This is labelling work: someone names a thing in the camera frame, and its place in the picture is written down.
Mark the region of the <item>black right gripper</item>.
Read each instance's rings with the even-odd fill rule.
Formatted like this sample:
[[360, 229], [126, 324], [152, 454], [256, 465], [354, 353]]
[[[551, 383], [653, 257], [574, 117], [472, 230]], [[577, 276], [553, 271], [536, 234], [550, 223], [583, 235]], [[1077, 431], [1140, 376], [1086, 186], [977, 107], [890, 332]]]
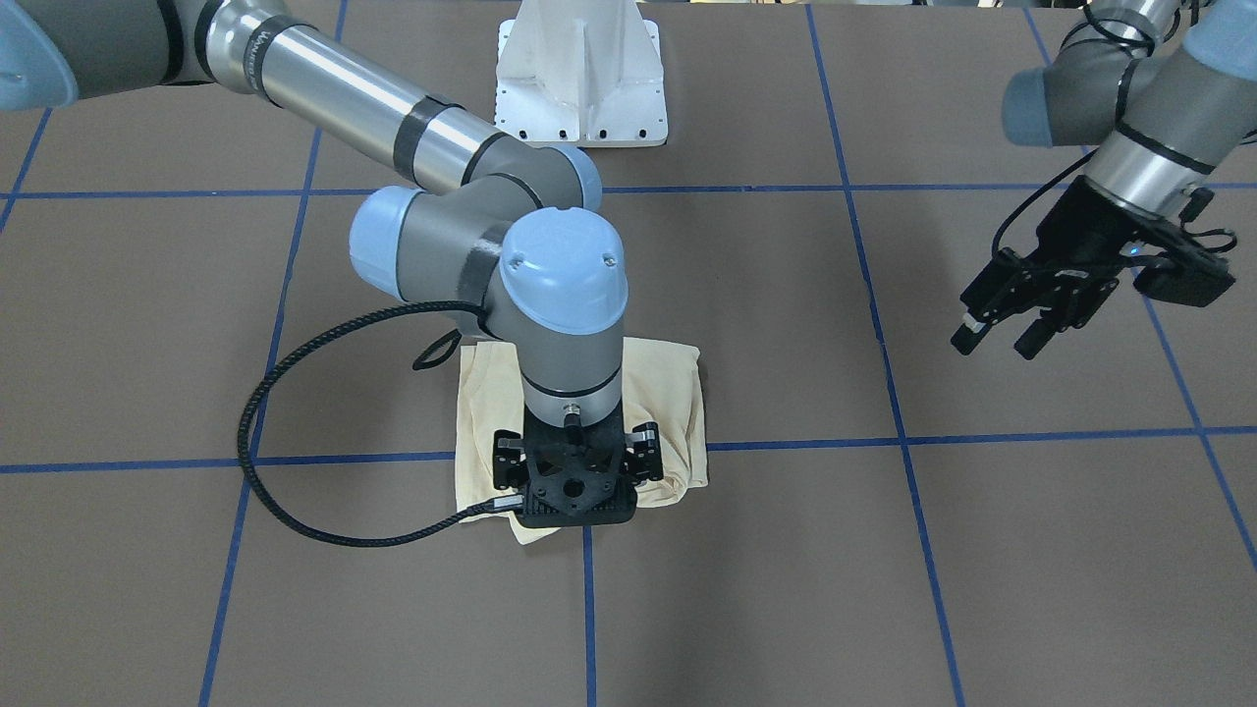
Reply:
[[585, 424], [566, 413], [561, 425], [525, 411], [522, 431], [500, 429], [491, 452], [491, 476], [520, 526], [546, 530], [628, 522], [637, 509], [637, 488], [662, 479], [661, 433], [656, 421], [623, 429], [623, 409]]

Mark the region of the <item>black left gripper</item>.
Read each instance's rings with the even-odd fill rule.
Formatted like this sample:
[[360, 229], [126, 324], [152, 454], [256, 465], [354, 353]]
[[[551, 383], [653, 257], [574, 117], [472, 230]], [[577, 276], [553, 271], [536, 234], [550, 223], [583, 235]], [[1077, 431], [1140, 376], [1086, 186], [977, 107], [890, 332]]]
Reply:
[[1226, 245], [1202, 245], [1199, 234], [1121, 208], [1079, 176], [1040, 223], [1032, 253], [992, 247], [991, 260], [962, 291], [965, 315], [949, 342], [973, 353], [997, 323], [1037, 309], [1013, 345], [1035, 359], [1056, 335], [1086, 326], [1128, 268], [1139, 270], [1134, 287], [1149, 299], [1208, 307], [1234, 286], [1223, 255], [1234, 233], [1222, 233]]

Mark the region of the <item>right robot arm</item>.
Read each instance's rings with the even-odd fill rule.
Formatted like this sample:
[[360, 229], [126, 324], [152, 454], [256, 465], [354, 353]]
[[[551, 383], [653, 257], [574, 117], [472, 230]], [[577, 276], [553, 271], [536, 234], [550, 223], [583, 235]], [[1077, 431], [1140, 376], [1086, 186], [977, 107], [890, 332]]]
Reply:
[[5, 1], [3, 108], [54, 108], [150, 86], [224, 86], [305, 120], [397, 174], [351, 224], [349, 259], [395, 307], [349, 320], [279, 359], [238, 428], [243, 478], [269, 515], [310, 540], [410, 543], [453, 520], [383, 538], [300, 522], [256, 474], [256, 413], [302, 359], [367, 326], [453, 317], [442, 337], [515, 346], [520, 431], [491, 438], [498, 496], [455, 520], [512, 515], [525, 528], [623, 523], [661, 481], [655, 421], [623, 420], [623, 242], [600, 215], [593, 161], [530, 146], [337, 43], [283, 1]]

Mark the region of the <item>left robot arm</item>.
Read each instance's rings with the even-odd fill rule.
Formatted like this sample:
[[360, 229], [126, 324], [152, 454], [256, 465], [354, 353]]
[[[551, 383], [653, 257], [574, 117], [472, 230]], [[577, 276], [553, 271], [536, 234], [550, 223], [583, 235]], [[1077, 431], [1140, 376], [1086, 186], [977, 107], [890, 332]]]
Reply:
[[1180, 1], [1094, 1], [1082, 13], [1055, 62], [1011, 78], [1002, 120], [1019, 146], [1092, 152], [1058, 175], [1066, 191], [1031, 253], [993, 238], [989, 263], [962, 291], [958, 353], [1037, 309], [1014, 341], [1019, 356], [1036, 357], [1055, 335], [1086, 326], [1128, 268], [1140, 294], [1187, 307], [1234, 286], [1234, 233], [1208, 247], [1188, 224], [1213, 198], [1208, 177], [1254, 135], [1254, 4], [1209, 3], [1163, 57]]

